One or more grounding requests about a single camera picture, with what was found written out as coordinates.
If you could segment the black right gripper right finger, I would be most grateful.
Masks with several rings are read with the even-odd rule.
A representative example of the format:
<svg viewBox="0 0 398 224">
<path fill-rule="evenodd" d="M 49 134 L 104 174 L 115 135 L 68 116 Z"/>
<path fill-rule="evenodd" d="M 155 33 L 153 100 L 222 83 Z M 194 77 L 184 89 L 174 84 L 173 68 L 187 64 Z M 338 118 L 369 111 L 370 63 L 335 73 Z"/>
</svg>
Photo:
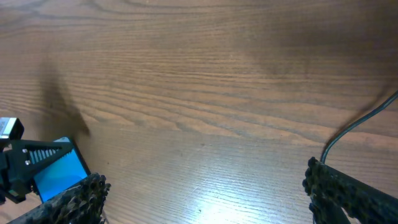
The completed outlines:
<svg viewBox="0 0 398 224">
<path fill-rule="evenodd" d="M 314 223 L 397 224 L 397 199 L 362 183 L 314 157 L 302 182 L 310 197 Z"/>
</svg>

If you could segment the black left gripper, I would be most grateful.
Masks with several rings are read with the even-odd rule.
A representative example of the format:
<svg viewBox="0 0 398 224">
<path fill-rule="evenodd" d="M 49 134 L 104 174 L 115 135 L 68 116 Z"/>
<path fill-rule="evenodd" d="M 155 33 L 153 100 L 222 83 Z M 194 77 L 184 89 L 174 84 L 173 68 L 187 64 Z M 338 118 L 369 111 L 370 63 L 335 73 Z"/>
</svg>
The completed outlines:
<svg viewBox="0 0 398 224">
<path fill-rule="evenodd" d="M 26 185 L 40 171 L 70 153 L 70 142 L 14 140 L 1 141 L 1 205 L 6 200 L 15 204 L 26 199 L 12 185 Z"/>
</svg>

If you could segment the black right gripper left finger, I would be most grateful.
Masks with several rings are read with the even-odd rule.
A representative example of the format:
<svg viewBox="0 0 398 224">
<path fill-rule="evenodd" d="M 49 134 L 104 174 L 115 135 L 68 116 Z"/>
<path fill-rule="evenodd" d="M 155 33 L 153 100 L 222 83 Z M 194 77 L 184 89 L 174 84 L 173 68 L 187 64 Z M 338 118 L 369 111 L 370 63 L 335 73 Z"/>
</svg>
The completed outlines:
<svg viewBox="0 0 398 224">
<path fill-rule="evenodd" d="M 103 207 L 110 188 L 104 175 L 91 174 L 11 223 L 104 224 Z"/>
</svg>

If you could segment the blue Galaxy smartphone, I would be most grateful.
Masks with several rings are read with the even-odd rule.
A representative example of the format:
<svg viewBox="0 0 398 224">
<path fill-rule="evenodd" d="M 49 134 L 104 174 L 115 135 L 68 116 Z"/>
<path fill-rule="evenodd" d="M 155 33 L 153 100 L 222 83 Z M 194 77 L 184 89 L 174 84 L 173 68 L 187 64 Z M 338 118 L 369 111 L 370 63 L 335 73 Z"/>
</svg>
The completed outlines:
<svg viewBox="0 0 398 224">
<path fill-rule="evenodd" d="M 70 153 L 34 177 L 37 193 L 42 203 L 70 188 L 91 172 L 75 143 Z"/>
</svg>

